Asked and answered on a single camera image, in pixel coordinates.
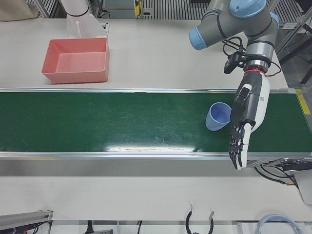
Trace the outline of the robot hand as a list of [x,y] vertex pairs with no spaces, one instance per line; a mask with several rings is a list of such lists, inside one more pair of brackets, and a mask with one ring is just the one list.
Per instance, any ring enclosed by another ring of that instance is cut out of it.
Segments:
[[247,167],[251,133],[262,124],[269,99],[270,84],[264,73],[248,70],[237,89],[231,111],[229,156],[236,170]]

